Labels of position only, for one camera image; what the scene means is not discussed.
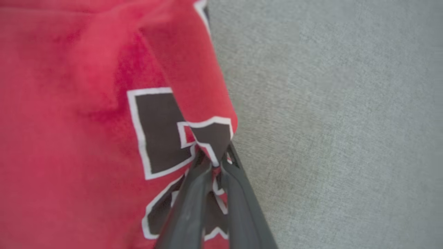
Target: jersey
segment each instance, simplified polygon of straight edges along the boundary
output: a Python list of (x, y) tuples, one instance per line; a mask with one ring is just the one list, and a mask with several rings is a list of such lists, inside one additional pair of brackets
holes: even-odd
[[(152, 248), (237, 129), (205, 0), (0, 5), (0, 248)], [(228, 248), (214, 174), (205, 248)]]

